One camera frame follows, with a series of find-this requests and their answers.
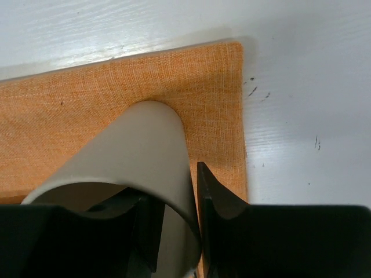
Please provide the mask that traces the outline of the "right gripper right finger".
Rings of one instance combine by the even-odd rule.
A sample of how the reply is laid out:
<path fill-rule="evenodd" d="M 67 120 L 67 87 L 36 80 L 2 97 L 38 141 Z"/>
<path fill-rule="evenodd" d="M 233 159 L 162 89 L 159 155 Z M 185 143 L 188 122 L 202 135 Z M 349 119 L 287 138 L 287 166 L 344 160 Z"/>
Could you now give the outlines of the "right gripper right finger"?
<path fill-rule="evenodd" d="M 370 210 L 252 205 L 197 164 L 206 277 L 369 277 Z"/>

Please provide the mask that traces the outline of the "beige cylindrical cup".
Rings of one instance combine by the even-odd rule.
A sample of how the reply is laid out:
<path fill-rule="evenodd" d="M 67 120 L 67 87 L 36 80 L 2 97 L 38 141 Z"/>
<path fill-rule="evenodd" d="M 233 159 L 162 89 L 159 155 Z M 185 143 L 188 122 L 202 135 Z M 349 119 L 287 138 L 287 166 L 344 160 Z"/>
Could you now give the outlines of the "beige cylindrical cup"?
<path fill-rule="evenodd" d="M 124 189 L 165 203 L 155 277 L 190 277 L 201 256 L 197 209 L 183 124 L 171 107 L 142 101 L 129 107 L 24 204 L 85 211 Z"/>

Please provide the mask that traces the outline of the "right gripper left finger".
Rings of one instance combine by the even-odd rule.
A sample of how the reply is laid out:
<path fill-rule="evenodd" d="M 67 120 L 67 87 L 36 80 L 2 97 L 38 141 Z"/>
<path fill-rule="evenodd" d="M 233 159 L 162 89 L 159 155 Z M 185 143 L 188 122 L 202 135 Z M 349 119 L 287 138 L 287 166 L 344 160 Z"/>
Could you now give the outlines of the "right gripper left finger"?
<path fill-rule="evenodd" d="M 1 206 L 2 277 L 150 277 L 164 202 L 126 189 L 83 212 Z"/>

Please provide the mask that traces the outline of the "orange cloth napkin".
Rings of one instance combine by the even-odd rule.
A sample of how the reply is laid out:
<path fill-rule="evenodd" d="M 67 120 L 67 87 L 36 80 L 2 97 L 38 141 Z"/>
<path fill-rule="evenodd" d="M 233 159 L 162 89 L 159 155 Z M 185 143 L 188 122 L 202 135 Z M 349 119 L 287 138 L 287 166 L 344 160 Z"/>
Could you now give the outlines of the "orange cloth napkin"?
<path fill-rule="evenodd" d="M 243 46 L 229 41 L 1 83 L 1 203 L 21 201 L 140 101 L 173 108 L 196 164 L 246 197 Z"/>

